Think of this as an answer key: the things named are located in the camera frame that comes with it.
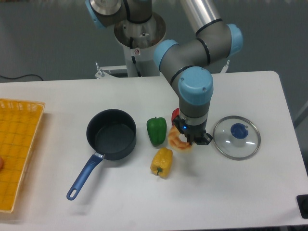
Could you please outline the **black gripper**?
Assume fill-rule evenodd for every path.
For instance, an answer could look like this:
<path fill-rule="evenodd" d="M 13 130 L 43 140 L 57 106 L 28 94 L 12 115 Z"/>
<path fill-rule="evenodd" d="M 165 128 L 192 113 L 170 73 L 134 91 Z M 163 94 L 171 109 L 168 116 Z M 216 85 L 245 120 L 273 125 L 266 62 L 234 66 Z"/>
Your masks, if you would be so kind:
<path fill-rule="evenodd" d="M 206 131 L 205 120 L 203 123 L 198 125 L 188 124 L 188 120 L 181 118 L 179 115 L 174 119 L 174 126 L 178 131 L 183 134 L 189 145 L 196 143 L 197 145 L 209 145 L 213 140 L 213 137 Z"/>

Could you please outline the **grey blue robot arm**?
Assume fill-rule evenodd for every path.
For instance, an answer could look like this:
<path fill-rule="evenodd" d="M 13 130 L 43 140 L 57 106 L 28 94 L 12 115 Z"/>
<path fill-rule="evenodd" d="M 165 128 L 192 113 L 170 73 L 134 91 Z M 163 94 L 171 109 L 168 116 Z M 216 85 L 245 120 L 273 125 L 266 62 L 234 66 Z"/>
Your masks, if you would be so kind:
<path fill-rule="evenodd" d="M 223 22 L 212 0 L 183 0 L 195 38 L 180 45 L 165 39 L 166 24 L 152 10 L 150 0 L 88 0 L 85 4 L 97 27 L 114 27 L 128 76 L 162 74 L 179 98 L 180 112 L 173 119 L 178 131 L 189 143 L 209 144 L 212 136 L 205 127 L 214 87 L 207 67 L 242 49 L 240 29 Z"/>

